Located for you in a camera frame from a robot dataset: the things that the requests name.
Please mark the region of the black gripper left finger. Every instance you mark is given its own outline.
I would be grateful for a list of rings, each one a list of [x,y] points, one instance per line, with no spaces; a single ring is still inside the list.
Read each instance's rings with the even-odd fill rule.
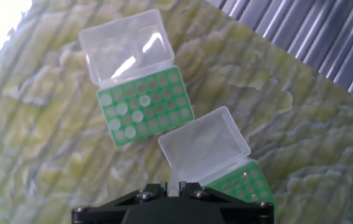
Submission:
[[[143,189],[137,189],[98,207],[74,207],[71,211],[71,223],[121,223],[129,209],[164,197],[167,197],[166,182],[146,184]]]

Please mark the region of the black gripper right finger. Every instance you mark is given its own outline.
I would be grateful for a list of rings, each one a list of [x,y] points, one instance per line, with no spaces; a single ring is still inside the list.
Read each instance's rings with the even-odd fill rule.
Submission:
[[[210,205],[204,214],[219,214],[225,223],[274,224],[274,204],[269,201],[244,202],[198,182],[180,182],[180,196]]]

